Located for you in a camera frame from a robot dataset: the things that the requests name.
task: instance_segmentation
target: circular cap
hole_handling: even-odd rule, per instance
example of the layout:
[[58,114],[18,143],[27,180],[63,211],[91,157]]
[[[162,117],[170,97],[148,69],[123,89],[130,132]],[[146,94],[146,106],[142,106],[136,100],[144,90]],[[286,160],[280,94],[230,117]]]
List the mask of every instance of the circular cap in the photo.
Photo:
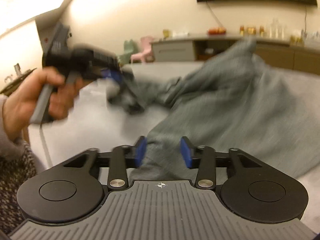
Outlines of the circular cap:
[[198,185],[200,187],[212,187],[213,186],[213,182],[209,179],[201,179],[198,181]]
[[123,179],[113,179],[112,181],[110,181],[110,185],[112,187],[122,187],[124,186],[125,182]]
[[285,189],[280,184],[272,181],[257,181],[249,186],[249,193],[255,199],[274,202],[285,196]]
[[40,190],[40,195],[51,201],[61,201],[71,198],[77,191],[77,187],[70,181],[55,180],[44,184]]

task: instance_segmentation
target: ceiling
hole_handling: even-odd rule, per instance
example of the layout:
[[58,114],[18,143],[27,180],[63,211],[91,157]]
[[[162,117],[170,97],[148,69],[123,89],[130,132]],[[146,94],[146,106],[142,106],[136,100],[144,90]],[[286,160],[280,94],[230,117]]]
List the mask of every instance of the ceiling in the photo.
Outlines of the ceiling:
[[71,1],[0,0],[0,18],[5,19],[5,21],[0,22],[0,36],[34,19],[38,30],[55,25]]

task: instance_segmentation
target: wrist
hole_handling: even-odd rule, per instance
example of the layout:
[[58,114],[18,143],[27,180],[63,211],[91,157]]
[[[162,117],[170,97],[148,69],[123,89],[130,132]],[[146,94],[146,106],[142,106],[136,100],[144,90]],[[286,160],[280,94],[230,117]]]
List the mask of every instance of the wrist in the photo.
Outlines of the wrist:
[[21,135],[21,131],[27,124],[21,119],[21,107],[16,95],[12,94],[3,104],[2,119],[4,131],[11,141]]

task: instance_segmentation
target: gray cuff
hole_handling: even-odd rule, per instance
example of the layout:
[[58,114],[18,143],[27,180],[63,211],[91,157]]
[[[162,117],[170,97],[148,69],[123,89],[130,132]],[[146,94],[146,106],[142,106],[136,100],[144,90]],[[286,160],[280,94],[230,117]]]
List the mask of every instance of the gray cuff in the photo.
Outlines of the gray cuff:
[[6,160],[13,160],[23,154],[24,145],[22,135],[15,141],[11,141],[4,131],[2,108],[6,100],[6,96],[0,95],[0,157],[4,157]]

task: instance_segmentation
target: ribbed gray plate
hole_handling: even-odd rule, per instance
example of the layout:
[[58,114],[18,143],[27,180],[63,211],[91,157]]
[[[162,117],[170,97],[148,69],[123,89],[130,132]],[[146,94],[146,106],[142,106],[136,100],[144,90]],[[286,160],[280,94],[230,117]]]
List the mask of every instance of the ribbed gray plate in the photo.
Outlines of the ribbed gray plate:
[[310,240],[316,234],[298,219],[259,224],[226,209],[210,190],[188,181],[136,181],[125,191],[112,192],[92,216],[67,226],[26,222],[13,240],[93,239],[222,239]]

